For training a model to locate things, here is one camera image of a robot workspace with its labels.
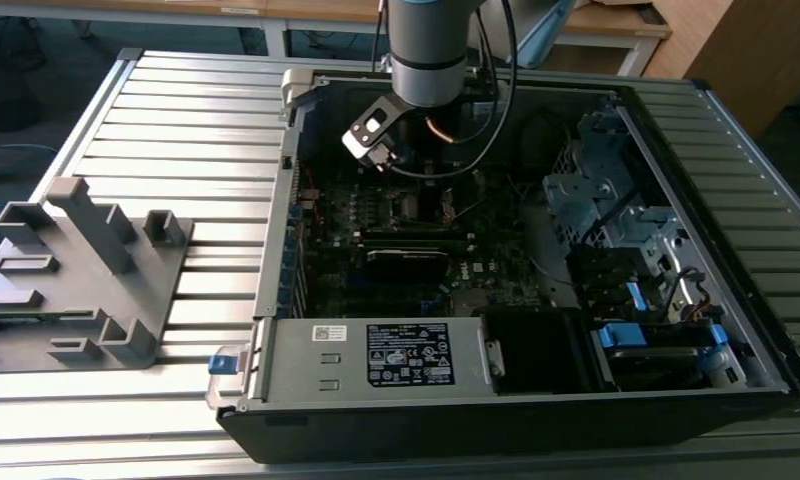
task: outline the circuit board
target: circuit board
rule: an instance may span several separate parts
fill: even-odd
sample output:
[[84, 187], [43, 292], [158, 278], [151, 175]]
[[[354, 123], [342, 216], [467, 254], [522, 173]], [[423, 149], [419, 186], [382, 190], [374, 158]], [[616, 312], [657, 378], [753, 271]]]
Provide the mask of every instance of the circuit board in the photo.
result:
[[359, 169], [326, 179], [325, 171], [303, 169], [301, 179], [307, 317], [467, 316], [542, 302], [522, 195], [503, 173], [434, 187]]

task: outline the barcode sticker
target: barcode sticker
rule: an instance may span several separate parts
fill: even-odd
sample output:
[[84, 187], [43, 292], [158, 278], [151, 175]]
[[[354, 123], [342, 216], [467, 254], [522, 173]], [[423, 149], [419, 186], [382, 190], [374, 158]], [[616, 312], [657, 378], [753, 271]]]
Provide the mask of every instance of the barcode sticker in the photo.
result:
[[222, 13], [233, 13], [237, 15], [257, 15], [257, 9], [254, 8], [219, 8]]
[[310, 340], [314, 342], [345, 342], [346, 325], [314, 325]]

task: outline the wooden table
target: wooden table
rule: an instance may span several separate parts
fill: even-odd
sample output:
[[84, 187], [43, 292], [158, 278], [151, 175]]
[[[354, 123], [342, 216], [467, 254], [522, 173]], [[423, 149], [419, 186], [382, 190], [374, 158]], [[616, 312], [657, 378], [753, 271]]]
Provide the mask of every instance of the wooden table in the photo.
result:
[[[373, 33], [378, 0], [0, 0], [0, 15], [71, 20], [259, 28], [270, 57], [289, 56], [289, 32]], [[557, 44], [625, 49], [618, 75], [638, 76], [665, 25], [642, 21], [632, 7], [590, 4], [575, 10]]]

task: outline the slotted metal table surface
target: slotted metal table surface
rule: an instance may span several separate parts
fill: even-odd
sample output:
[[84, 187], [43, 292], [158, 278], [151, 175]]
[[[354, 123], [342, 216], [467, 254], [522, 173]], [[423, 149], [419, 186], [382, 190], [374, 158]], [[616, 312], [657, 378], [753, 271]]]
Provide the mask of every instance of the slotted metal table surface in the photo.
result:
[[[206, 359], [218, 345], [247, 340], [283, 128], [278, 86], [294, 66], [366, 68], [167, 52], [126, 52], [115, 63], [32, 200], [54, 175], [75, 175], [91, 197], [118, 202], [130, 216], [165, 208], [195, 219], [169, 326], [147, 370], [0, 375], [0, 478], [383, 478], [588, 465], [632, 475], [660, 462], [669, 468], [654, 471], [673, 478], [714, 471], [708, 462], [717, 460], [766, 466], [800, 456], [797, 412], [672, 448], [375, 464], [251, 462], [203, 402]], [[526, 75], [636, 89], [800, 345], [800, 202], [710, 92], [681, 81]], [[237, 394], [238, 385], [229, 378], [222, 393]]]

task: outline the power supply label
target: power supply label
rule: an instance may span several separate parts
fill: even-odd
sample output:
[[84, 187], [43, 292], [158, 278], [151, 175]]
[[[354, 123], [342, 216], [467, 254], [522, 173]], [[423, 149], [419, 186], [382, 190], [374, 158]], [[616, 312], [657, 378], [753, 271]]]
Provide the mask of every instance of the power supply label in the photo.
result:
[[367, 383], [374, 387], [453, 385], [447, 324], [367, 325]]

